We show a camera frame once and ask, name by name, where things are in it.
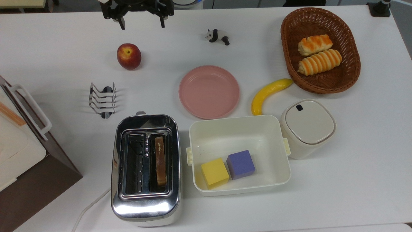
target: panda figurine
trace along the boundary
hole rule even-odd
[[[209,42],[211,42],[211,43],[213,43],[216,40],[220,39],[225,43],[226,46],[228,46],[230,44],[229,43],[229,37],[227,36],[227,32],[222,31],[222,30],[218,30],[218,29],[214,29],[213,31],[210,31],[208,29],[206,39],[208,39]]]

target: apple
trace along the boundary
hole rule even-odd
[[[133,70],[140,65],[142,54],[136,45],[124,43],[117,49],[117,61],[123,68]]]

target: brown box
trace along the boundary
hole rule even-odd
[[[13,97],[10,97],[9,91],[5,88],[6,85],[10,86],[0,76],[0,87],[13,101],[30,129],[46,149],[46,156],[0,192],[1,232],[15,230],[82,178],[51,133],[46,133],[48,138],[46,141],[36,132],[21,107]],[[41,121],[26,100],[21,95],[17,94],[17,97],[36,123],[41,125]]]

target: white cable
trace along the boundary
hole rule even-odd
[[[402,0],[393,0],[394,2],[398,2],[398,3],[402,3],[405,4],[407,6],[411,6],[412,7],[412,3],[406,2],[406,1],[402,1]]]
[[[98,201],[100,201],[100,199],[102,199],[108,192],[110,192],[110,188],[108,190],[106,190],[101,196],[99,196],[95,201],[93,201],[89,206],[87,206],[82,213],[79,215],[79,218],[76,221],[76,224],[73,227],[72,232],[76,231],[77,226],[79,225],[80,220],[82,219],[83,215],[86,213],[86,211],[88,209],[90,209],[94,204],[96,204]]]

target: banana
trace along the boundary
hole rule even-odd
[[[253,115],[262,115],[262,105],[264,100],[276,93],[279,92],[283,89],[286,89],[287,87],[289,87],[291,84],[293,83],[293,80],[291,79],[280,79],[277,81],[274,81],[270,84],[268,84],[267,86],[263,87],[261,90],[259,90],[259,92],[255,95],[255,97],[253,98],[252,101],[252,114]]]

